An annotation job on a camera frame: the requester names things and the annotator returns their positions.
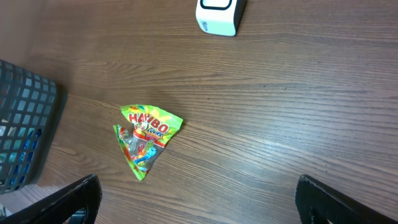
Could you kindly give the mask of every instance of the wood grain surface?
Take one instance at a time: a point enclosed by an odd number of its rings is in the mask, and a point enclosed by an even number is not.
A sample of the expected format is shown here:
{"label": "wood grain surface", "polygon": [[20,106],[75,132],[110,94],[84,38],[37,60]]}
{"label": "wood grain surface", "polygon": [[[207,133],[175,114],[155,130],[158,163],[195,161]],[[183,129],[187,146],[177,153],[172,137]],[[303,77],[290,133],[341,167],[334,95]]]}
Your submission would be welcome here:
{"label": "wood grain surface", "polygon": [[[97,223],[300,223],[310,174],[398,220],[398,2],[249,0],[232,38],[195,8],[48,0],[20,65],[68,101],[39,182],[0,202],[17,212],[94,173]],[[111,127],[136,103],[184,119],[143,182]]]}

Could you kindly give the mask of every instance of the gray basket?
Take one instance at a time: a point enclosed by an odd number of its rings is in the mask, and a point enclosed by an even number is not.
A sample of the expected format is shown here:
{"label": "gray basket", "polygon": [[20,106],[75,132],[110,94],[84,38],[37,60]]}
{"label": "gray basket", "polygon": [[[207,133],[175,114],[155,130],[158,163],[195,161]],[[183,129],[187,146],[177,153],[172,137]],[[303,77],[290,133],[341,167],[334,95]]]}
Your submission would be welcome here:
{"label": "gray basket", "polygon": [[0,194],[39,178],[66,99],[54,81],[0,60]]}

